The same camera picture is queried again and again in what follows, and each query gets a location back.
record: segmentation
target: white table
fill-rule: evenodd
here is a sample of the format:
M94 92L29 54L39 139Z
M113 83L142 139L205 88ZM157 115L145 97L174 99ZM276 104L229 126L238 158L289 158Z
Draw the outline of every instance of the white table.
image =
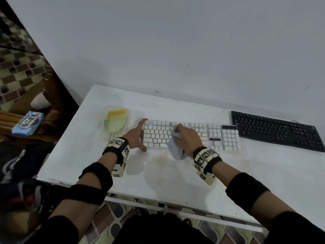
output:
M73 117L38 180L73 185L82 170L100 158L107 144L105 107L128 108L124 131L144 117L156 120L230 124L230 112L218 107L94 85ZM298 213L325 230L325 153L241 138L242 151L222 151L222 159L265 184ZM110 192L181 205L257 222L233 203L217 180L208 186L192 161L175 161L167 150L131 150L124 176L113 178Z

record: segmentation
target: wet wipes package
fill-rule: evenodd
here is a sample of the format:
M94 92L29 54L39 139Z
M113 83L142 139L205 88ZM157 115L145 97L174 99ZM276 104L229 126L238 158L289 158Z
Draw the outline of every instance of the wet wipes package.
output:
M28 113L11 130L12 134L22 136L32 135L44 119L44 114L40 112L28 111Z

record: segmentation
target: black keyboard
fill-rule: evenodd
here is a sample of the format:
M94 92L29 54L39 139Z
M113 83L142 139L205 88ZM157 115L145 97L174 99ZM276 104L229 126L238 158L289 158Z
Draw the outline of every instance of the black keyboard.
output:
M231 112L231 117L240 137L325 152L313 126L236 111Z

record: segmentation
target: spacebar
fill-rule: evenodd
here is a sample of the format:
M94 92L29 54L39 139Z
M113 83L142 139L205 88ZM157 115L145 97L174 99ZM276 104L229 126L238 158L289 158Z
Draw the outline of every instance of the spacebar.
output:
M252 138L255 138L255 139L275 140L274 136L259 134L259 133L250 134L249 136L252 137Z

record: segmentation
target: yellow brush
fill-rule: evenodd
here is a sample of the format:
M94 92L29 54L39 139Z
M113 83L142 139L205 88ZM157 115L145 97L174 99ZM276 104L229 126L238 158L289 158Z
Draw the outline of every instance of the yellow brush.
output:
M127 109L111 110L108 112L107 119L104 120L104 127L111 133L109 141L114 137L114 133L119 131L127 119Z

